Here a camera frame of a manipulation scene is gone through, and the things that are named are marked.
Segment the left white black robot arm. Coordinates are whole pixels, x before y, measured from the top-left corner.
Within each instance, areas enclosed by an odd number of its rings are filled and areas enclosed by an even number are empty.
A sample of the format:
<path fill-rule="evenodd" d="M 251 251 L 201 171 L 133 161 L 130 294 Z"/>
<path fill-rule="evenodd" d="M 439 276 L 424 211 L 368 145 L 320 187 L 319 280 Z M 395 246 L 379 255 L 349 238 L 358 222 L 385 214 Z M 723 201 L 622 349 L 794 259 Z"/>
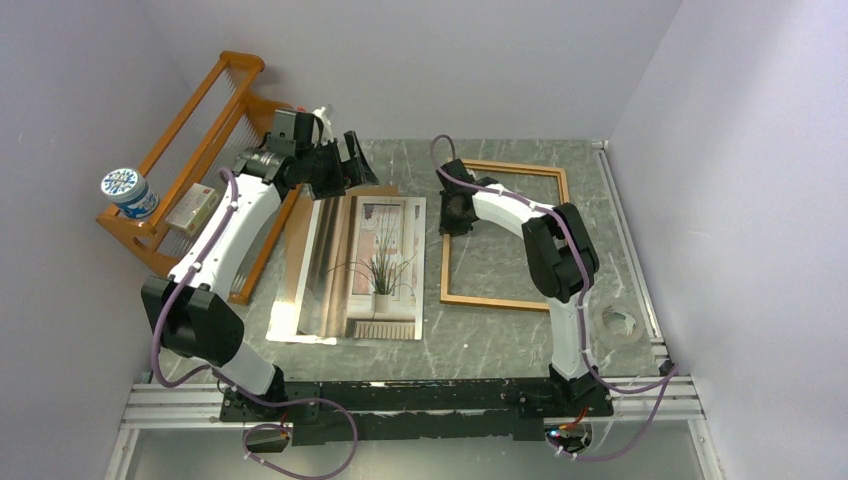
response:
<path fill-rule="evenodd" d="M 320 200 L 377 184 L 353 131 L 344 134 L 349 157 L 342 158 L 333 116 L 330 106 L 276 110 L 260 145 L 220 168 L 224 195 L 189 251 L 166 276 L 145 281 L 152 375 L 160 385 L 175 388 L 209 370 L 257 418 L 284 415 L 284 373 L 245 342 L 244 323 L 227 300 L 257 234 L 297 188 Z"/>

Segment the plant photo print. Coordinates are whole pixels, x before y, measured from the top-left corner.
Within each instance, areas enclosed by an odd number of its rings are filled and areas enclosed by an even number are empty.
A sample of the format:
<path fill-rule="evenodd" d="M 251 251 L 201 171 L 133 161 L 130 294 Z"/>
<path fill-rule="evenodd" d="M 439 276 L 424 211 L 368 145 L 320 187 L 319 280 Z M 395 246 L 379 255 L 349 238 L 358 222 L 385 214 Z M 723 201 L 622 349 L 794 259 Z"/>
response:
<path fill-rule="evenodd" d="M 338 345 L 423 336 L 426 200 L 359 196 L 349 261 L 314 251 L 295 306 L 274 301 L 266 340 Z"/>

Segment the brown backing board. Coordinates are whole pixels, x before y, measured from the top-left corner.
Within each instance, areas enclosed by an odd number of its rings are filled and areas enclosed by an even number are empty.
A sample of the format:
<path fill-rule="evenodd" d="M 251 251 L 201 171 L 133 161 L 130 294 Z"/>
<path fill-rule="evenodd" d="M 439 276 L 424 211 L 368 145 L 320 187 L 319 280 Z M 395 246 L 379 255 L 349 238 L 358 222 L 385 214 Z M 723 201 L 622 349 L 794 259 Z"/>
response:
<path fill-rule="evenodd" d="M 301 195 L 283 229 L 284 266 L 278 276 L 277 300 L 295 306 L 300 304 L 297 292 L 301 274 L 308 271 L 306 261 L 312 259 L 315 250 L 320 254 L 329 251 L 329 261 L 321 272 L 350 260 L 355 200 L 359 196 L 398 195 L 396 185 L 356 187 L 342 197 L 321 201 L 314 201 L 308 194 Z"/>

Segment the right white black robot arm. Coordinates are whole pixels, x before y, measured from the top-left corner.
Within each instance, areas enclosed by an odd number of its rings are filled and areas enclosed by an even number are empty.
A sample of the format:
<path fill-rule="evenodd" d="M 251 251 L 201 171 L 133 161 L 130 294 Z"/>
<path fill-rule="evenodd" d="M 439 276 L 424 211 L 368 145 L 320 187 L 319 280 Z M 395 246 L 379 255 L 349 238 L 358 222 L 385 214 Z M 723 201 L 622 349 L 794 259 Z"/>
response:
<path fill-rule="evenodd" d="M 551 393 L 542 403 L 564 415 L 611 416 L 609 389 L 598 380 L 582 306 L 600 262 L 577 208 L 538 203 L 494 180 L 476 180 L 460 159 L 437 166 L 436 172 L 442 183 L 442 233 L 465 234 L 483 220 L 523 241 L 530 277 L 547 300 L 552 328 Z"/>

